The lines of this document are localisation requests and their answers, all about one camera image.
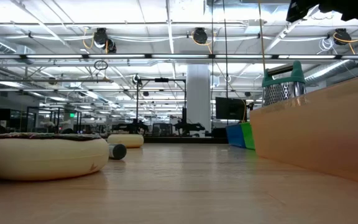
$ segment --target metal frame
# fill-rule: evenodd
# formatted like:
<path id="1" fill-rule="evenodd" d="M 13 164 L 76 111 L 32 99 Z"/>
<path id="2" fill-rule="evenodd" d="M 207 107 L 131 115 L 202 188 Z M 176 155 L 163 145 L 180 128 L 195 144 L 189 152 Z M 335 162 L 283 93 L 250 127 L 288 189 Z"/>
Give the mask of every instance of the metal frame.
<path id="1" fill-rule="evenodd" d="M 56 111 L 51 110 L 51 108 L 57 108 L 57 113 L 56 113 Z M 30 110 L 37 110 L 37 111 L 43 110 L 43 111 L 50 111 L 49 120 L 52 121 L 52 115 L 53 115 L 53 123 L 54 124 L 56 124 L 56 115 L 57 115 L 57 125 L 56 125 L 57 129 L 55 130 L 55 133 L 58 133 L 59 132 L 59 123 L 60 123 L 59 117 L 60 117 L 60 110 L 61 109 L 63 110 L 63 112 L 68 112 L 68 113 L 74 112 L 74 113 L 77 114 L 77 121 L 76 121 L 77 128 L 74 130 L 74 132 L 77 133 L 78 132 L 78 125 L 79 125 L 79 127 L 82 127 L 82 124 L 81 124 L 82 112 L 81 111 L 76 111 L 76 110 L 66 110 L 66 109 L 61 108 L 61 107 L 53 107 L 53 106 L 28 106 L 27 107 L 27 114 L 25 116 L 25 121 L 26 121 L 25 130 L 27 132 L 29 130 L 28 122 L 29 122 Z"/>
<path id="2" fill-rule="evenodd" d="M 159 78 L 140 78 L 137 80 L 136 82 L 136 122 L 139 119 L 139 82 L 141 81 L 146 81 L 146 83 L 142 86 L 142 88 L 144 88 L 144 86 L 146 86 L 149 82 L 157 82 L 159 80 Z M 177 84 L 177 82 L 183 82 L 185 83 L 185 89 L 182 90 L 185 92 L 185 99 L 184 99 L 184 108 L 186 108 L 186 98 L 187 98 L 187 87 L 186 87 L 186 80 L 185 79 L 169 79 L 169 78 L 164 78 L 164 80 L 166 80 L 167 82 L 175 82 Z"/>
<path id="3" fill-rule="evenodd" d="M 262 54 L 227 54 L 229 60 L 261 60 Z M 226 54 L 0 54 L 0 60 L 2 59 L 50 59 L 50 60 L 64 60 L 64 59 L 190 59 L 190 60 L 202 60 L 202 59 L 226 59 Z M 266 60 L 358 60 L 358 55 L 301 55 L 301 54 L 266 54 Z"/>

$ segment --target overhead railing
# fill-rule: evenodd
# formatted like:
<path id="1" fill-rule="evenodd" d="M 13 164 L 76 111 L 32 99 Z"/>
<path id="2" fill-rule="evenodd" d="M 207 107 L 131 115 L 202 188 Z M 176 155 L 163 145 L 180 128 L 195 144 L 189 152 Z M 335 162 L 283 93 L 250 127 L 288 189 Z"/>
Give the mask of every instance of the overhead railing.
<path id="1" fill-rule="evenodd" d="M 60 60 L 60 59 L 261 59 L 262 55 L 257 54 L 54 54 L 54 55 L 6 55 L 0 54 L 0 59 L 49 59 L 49 60 Z M 358 55 L 265 55 L 266 59 L 270 60 L 358 60 Z"/>

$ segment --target ceiling beam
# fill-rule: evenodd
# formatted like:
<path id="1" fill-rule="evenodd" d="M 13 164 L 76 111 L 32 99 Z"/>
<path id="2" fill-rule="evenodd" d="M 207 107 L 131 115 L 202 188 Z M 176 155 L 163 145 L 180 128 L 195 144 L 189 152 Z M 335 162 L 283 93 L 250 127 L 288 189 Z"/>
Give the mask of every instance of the ceiling beam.
<path id="1" fill-rule="evenodd" d="M 62 38 L 60 38 L 56 33 L 54 33 L 54 31 L 52 31 L 51 29 L 49 29 L 37 16 L 33 15 L 29 10 L 27 10 L 25 8 L 25 5 L 21 2 L 17 2 L 16 0 L 11 0 L 11 2 L 17 6 L 19 9 L 21 9 L 22 11 L 26 12 L 28 15 L 30 15 L 31 17 L 33 17 L 38 24 L 44 28 L 48 33 L 52 34 L 54 37 L 56 37 L 64 46 L 67 46 L 69 49 L 71 49 L 74 52 L 77 52 L 75 49 L 73 49 L 70 44 L 68 44 L 65 40 L 63 40 Z"/>

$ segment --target round cushion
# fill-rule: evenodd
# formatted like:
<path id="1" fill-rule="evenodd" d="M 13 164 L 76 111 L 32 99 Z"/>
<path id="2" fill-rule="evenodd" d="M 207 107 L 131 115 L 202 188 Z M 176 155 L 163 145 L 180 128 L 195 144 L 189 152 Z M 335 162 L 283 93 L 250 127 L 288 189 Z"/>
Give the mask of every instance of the round cushion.
<path id="1" fill-rule="evenodd" d="M 100 170 L 109 159 L 97 135 L 11 133 L 0 135 L 0 178 L 53 180 Z"/>
<path id="2" fill-rule="evenodd" d="M 142 147 L 143 136 L 140 134 L 112 134 L 107 138 L 109 144 L 123 144 L 127 148 Z"/>

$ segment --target black cable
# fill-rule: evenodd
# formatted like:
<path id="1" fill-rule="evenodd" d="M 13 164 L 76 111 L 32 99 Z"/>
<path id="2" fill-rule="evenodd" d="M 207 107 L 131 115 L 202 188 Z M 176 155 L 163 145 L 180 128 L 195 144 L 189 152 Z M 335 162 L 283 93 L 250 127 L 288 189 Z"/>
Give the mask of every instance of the black cable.
<path id="1" fill-rule="evenodd" d="M 229 64 L 227 61 L 227 27 L 226 27 L 226 11 L 223 2 L 223 16 L 224 16 L 224 43 L 226 44 L 226 98 L 229 98 Z"/>

